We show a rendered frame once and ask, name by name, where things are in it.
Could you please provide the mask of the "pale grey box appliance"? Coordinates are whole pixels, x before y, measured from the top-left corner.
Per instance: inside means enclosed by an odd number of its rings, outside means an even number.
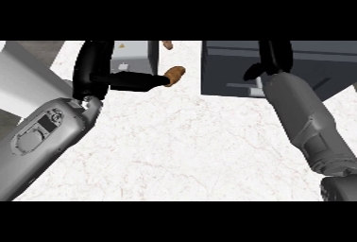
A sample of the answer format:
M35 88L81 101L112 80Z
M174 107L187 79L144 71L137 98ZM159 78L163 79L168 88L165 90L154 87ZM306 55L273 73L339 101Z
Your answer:
M115 41L110 71L157 74L159 42Z

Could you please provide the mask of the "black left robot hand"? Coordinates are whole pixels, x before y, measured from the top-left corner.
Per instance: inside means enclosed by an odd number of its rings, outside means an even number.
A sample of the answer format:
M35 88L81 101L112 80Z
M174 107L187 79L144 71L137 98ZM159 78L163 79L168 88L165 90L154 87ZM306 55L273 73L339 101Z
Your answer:
M72 72L72 97L82 100L87 96L104 99L107 90L147 92L168 85L165 76L121 71L110 72L113 41L85 41L78 53Z

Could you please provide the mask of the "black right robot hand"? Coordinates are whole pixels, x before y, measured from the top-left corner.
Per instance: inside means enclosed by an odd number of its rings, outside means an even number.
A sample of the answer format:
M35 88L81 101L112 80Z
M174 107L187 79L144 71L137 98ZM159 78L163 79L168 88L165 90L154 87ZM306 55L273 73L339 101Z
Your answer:
M289 41L258 41L259 61L250 65L242 79L255 79L261 74L268 76L289 73L293 67L293 50Z

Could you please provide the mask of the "dark grey box appliance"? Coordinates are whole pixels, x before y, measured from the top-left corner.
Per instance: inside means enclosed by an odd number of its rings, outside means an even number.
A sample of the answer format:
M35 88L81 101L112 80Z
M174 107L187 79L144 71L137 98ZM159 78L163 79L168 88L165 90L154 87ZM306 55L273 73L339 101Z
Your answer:
M357 41L292 41L292 73L309 84L321 101L357 82ZM200 94L256 97L243 73L259 61L256 41L203 41Z

